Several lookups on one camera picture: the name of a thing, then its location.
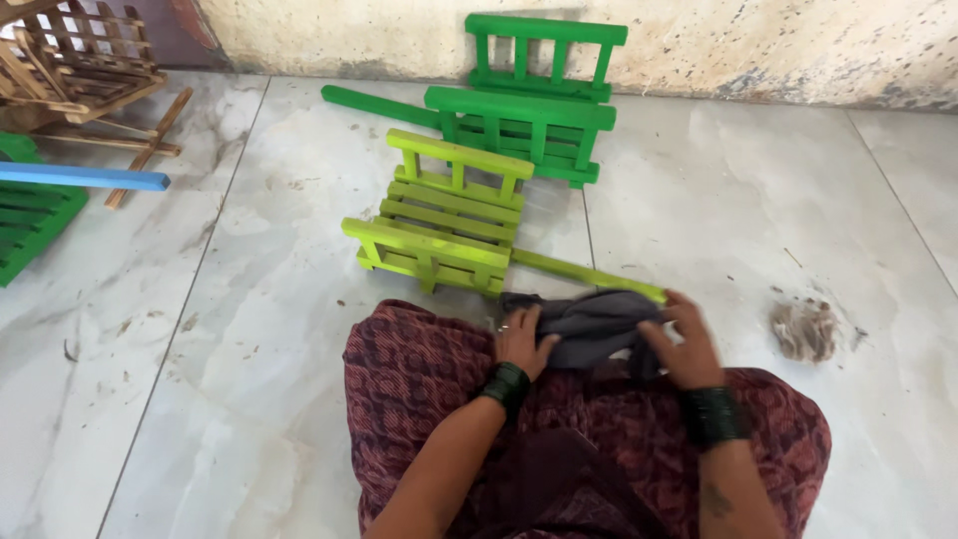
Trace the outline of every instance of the stained wall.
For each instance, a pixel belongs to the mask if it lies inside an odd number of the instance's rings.
[[[625,24],[618,92],[958,110],[958,0],[198,0],[239,70],[460,82],[470,12]],[[511,44],[492,44],[509,62]],[[531,68],[549,69],[551,42]],[[569,52],[587,78],[598,47]]]

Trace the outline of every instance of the forearm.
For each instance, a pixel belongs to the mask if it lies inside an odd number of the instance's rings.
[[[698,460],[702,539],[780,539],[775,515],[748,440],[722,442]]]
[[[505,422],[505,409],[489,397],[478,397],[444,419],[402,475],[366,539],[442,537]]]

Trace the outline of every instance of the maroon patterned skirt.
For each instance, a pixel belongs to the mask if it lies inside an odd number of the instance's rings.
[[[353,468],[362,487],[360,531],[389,501],[433,429],[482,388],[493,349],[490,332],[397,300],[383,301],[353,327],[343,359]],[[787,536],[798,538],[828,467],[828,423],[808,397],[764,370],[726,369],[726,380],[750,415],[768,496]],[[484,528],[488,472],[516,437],[553,429],[581,434],[615,462],[671,537],[698,537],[698,455],[675,389],[664,378],[638,387],[621,377],[600,381],[597,373],[552,369],[533,385],[516,423],[500,433],[449,537]]]

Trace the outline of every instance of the dark green bangle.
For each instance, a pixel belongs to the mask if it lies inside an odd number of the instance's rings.
[[[506,409],[506,417],[515,420],[532,382],[526,371],[514,363],[500,363],[479,396],[495,399]]]
[[[748,416],[728,386],[682,391],[678,402],[689,441],[702,450],[752,437]]]

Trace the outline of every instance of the right hand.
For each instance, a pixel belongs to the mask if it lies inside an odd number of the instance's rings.
[[[638,327],[659,361],[669,369],[669,379],[683,390],[724,386],[725,373],[698,306],[684,294],[673,290],[666,290],[665,296],[668,300],[662,317],[668,321],[674,320],[675,331],[685,341],[675,344],[656,322],[639,322]]]

